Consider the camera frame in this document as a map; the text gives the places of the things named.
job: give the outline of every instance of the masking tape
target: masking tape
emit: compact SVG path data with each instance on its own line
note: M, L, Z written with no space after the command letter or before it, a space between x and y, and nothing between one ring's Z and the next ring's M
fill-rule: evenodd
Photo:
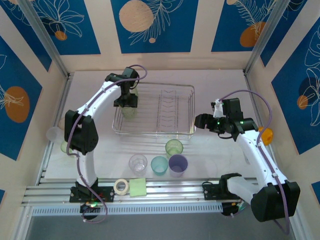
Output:
M123 190L117 189L117 185L119 183L123 183L125 185ZM129 192L129 183L125 179L120 178L117 181L115 181L113 189L114 189L114 192L118 195L126 195Z

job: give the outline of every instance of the white table surface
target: white table surface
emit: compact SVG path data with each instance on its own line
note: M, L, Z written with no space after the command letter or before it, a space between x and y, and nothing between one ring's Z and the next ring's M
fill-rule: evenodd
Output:
M76 71L67 96L63 116L68 110L76 110L85 104L101 87L110 73L122 71ZM242 70L151 70L146 82L193 85L195 92L195 115L213 114L211 102L239 89L247 89ZM239 98L245 118L256 121L248 93L233 96ZM94 150L94 167L98 178L134 178L128 162L132 155L143 154L148 160L146 178L171 179L169 170L163 176L155 176L150 163L156 156L165 156L165 144L169 139L120 136L112 129L115 108L110 106L95 122L99 142ZM246 163L240 147L232 140L219 139L208 129L197 129L190 140L181 141L183 155L188 159L185 179L219 178L228 173L240 173L252 178L252 167ZM55 144L46 169L46 179L76 179L76 159L68 157Z

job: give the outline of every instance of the wire dish rack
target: wire dish rack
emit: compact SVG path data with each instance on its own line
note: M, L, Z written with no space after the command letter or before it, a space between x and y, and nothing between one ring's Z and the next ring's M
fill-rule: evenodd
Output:
M120 135L190 139L196 131L192 85L140 82L138 107L117 107L112 129Z

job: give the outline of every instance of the purple cable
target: purple cable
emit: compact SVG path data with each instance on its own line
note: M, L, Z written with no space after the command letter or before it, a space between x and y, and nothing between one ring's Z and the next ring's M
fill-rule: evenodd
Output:
M267 100L261 96L259 93L251 91L251 90L247 90L247 89L243 89L243 90L237 90L237 91L233 91L231 93L229 93L228 95L222 97L219 99L220 102L222 102L223 99L229 97L232 94L235 93L239 93L239 92L248 92L248 93L252 93L254 95L257 95L259 98L261 98L264 103L266 104L268 110L269 110L269 120L267 122L267 124L265 125L265 127L263 128L263 130L259 133L257 139L256 139L256 145L258 146L258 149L260 151L260 153L262 154L265 162L267 163L267 165L269 166L271 172L274 174L276 173L275 169L272 167L271 162L269 161L269 159L267 158L264 150L262 149L262 147L260 146L260 139L262 134L264 133L264 131L269 127L269 125L271 124L271 120L272 120L272 109L271 106L269 105L269 103L267 102ZM274 220L274 222L277 224L277 226L286 234L289 235L290 234L290 219L289 219L289 212L288 212L288 205L287 205L287 199L286 199L286 195L285 195L285 191L284 188L282 187L282 184L278 178L278 176L275 176L275 181L277 182L280 192L281 192L281 196L282 196L282 201L283 201L283 208L284 208L284 217L285 217L285 225L286 225L286 230L284 230L284 228L280 225L280 223L277 220Z
M86 180L84 179L82 173L81 173L81 170L80 170L80 155L79 153L69 153L68 149L70 148L70 144L71 144L71 139L74 135L74 132L75 132L75 129L78 125L78 122L80 121L80 119L82 118L82 116L89 110L89 108L91 107L92 104L94 104L94 102L103 94L105 93L108 89L116 86L117 84L119 83L123 83L123 82L128 82L128 81L137 81L137 80L142 80L144 79L147 74L148 74L148 71L147 69L142 66L142 65L139 65L139 64L134 64L134 65L131 65L129 66L129 68L132 68L132 67L140 67L142 68L144 71L145 71L145 74L144 76L142 77L138 77L138 78L127 78L127 79L122 79L122 80L119 80L119 81L116 81L116 82L113 82L112 84L110 84L109 86L107 86L104 90L102 90L101 92L99 92L94 99L92 99L91 102L89 102L88 106L83 110L82 113L80 113L80 115L78 116L78 118L75 120L73 126L72 126L72 129L71 129L71 132L70 132L70 136L68 138L68 142L67 142L67 146L66 146L66 154L69 155L69 156L76 156L76 169L77 169L77 172L79 174L79 177L80 179L82 180L82 182L84 183L84 185L90 190L90 192L95 195L95 197L103 204L103 207L105 208L105 215L104 217L99 220L99 221L90 221L90 220L87 220L85 219L85 211L82 213L82 219L85 223L90 223L90 224L98 224L98 223L101 223L103 222L107 215L108 215L108 208L107 208L107 205L106 203L102 200L102 198L88 185L88 183L86 182Z

